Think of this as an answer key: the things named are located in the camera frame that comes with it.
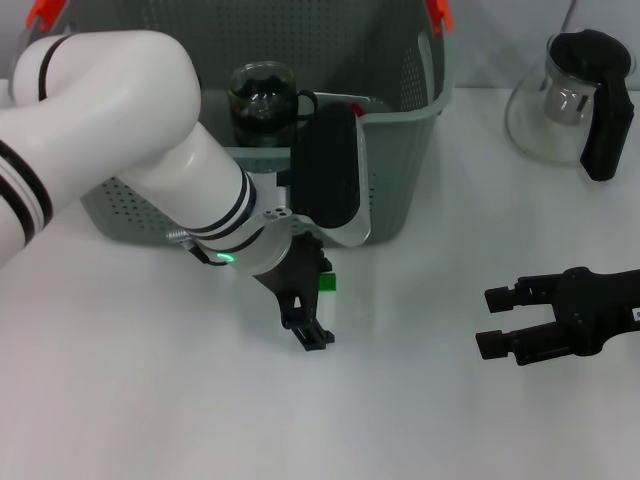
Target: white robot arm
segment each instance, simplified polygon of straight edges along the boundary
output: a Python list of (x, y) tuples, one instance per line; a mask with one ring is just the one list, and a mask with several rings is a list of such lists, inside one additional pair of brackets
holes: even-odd
[(292, 238), (291, 222), (295, 212), (346, 246), (367, 239), (364, 140), (350, 107), (321, 108), (299, 131), (290, 170), (258, 175), (198, 123), (198, 78), (167, 35), (43, 38), (22, 53), (10, 85), (13, 105), (0, 109), (0, 266), (56, 212), (118, 176), (196, 245), (232, 255), (269, 288), (306, 350), (333, 342), (315, 318), (331, 264), (311, 235)]

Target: teapot handle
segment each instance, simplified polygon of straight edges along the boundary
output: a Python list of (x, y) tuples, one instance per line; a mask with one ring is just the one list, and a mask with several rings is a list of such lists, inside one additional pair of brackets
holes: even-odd
[(616, 174), (634, 115), (624, 76), (606, 71), (593, 102), (591, 129), (580, 163), (592, 180), (604, 182)]

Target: white tabletop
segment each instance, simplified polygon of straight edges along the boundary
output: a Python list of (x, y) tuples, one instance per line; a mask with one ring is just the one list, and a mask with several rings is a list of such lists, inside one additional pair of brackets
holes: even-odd
[(474, 334), (553, 319), (487, 288), (640, 268), (640, 122), (594, 184), (513, 150), (507, 96), (457, 90), (401, 235), (328, 252), (325, 352), (254, 279), (63, 212), (0, 273), (0, 479), (638, 478), (640, 336), (518, 367)]

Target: green indicator light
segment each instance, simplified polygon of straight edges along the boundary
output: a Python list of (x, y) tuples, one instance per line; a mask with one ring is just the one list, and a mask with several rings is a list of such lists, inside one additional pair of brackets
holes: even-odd
[(335, 292), (336, 291), (336, 274), (323, 273), (320, 275), (320, 283), (318, 285), (319, 292)]
[(218, 258), (228, 263), (233, 263), (236, 261), (235, 258), (233, 258), (231, 255), (227, 255), (226, 253), (219, 253)]

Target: perforated basket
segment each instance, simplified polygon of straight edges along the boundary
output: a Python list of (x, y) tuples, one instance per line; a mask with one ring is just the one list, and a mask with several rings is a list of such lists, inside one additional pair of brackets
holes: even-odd
[[(235, 146), (225, 92), (237, 67), (283, 62), (296, 72), (298, 88), (318, 92), (321, 103), (358, 103), (366, 113), (369, 242), (381, 242), (405, 222), (436, 116), (451, 94), (450, 35), (444, 25), (434, 33), (424, 2), (76, 0), (71, 17), (78, 31), (152, 29), (180, 41), (202, 81), (201, 122), (251, 172), (286, 169), (289, 150)], [(115, 178), (83, 203), (116, 240), (161, 245), (174, 226)]]

